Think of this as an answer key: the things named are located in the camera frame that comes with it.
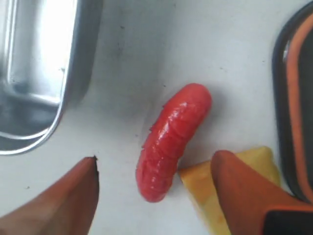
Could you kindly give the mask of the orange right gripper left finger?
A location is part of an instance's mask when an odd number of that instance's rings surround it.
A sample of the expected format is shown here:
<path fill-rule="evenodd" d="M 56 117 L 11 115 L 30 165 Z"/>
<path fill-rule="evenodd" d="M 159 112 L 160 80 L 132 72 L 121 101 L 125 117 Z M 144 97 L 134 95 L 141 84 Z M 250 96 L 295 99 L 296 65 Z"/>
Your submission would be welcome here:
<path fill-rule="evenodd" d="M 97 158 L 85 157 L 38 196 L 0 218 L 2 235 L 87 235 L 99 200 Z"/>

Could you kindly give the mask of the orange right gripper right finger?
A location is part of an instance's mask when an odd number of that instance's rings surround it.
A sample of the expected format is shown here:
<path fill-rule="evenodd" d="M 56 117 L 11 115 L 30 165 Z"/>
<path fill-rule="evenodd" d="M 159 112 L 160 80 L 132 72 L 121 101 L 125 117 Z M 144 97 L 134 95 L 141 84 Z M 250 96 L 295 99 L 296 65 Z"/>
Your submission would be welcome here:
<path fill-rule="evenodd" d="M 291 196 L 227 150 L 217 151 L 211 173 L 233 235 L 311 235 L 313 206 Z"/>

